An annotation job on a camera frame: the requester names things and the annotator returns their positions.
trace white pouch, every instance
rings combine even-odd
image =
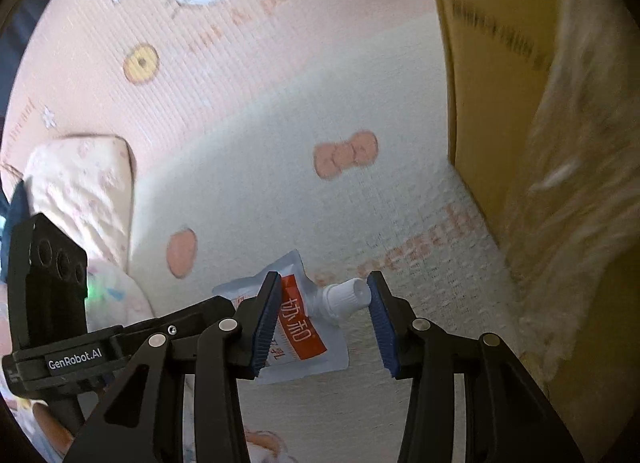
[[[298,251],[292,250],[254,277],[215,287],[213,295],[231,300],[237,308],[258,294],[268,271],[282,277],[282,305],[267,364],[255,381],[284,382],[346,369],[349,352],[338,323],[369,305],[366,281],[352,279],[320,288],[306,276]]]

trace pillow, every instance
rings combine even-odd
[[[126,269],[132,176],[123,139],[51,140],[31,153],[24,180],[32,214],[46,215],[88,259]]]
[[[6,275],[9,269],[9,247],[11,246],[12,229],[22,221],[26,220],[29,214],[29,202],[24,181],[20,180],[15,186],[14,197],[9,205],[6,214],[4,230],[2,230],[2,245],[0,245],[0,282],[6,283]]]

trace silver pin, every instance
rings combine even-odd
[[[152,348],[159,348],[162,344],[164,344],[165,340],[166,337],[162,333],[156,333],[149,338],[149,345]]]
[[[494,335],[493,333],[488,333],[487,335],[482,337],[482,342],[484,342],[488,346],[491,346],[492,348],[495,348],[500,345],[500,337],[498,337],[498,335]]]
[[[411,323],[411,325],[417,331],[427,331],[431,327],[431,322],[425,318],[417,318]]]
[[[233,331],[238,327],[238,322],[232,318],[225,318],[220,321],[220,324],[218,324],[218,327],[222,331]]]

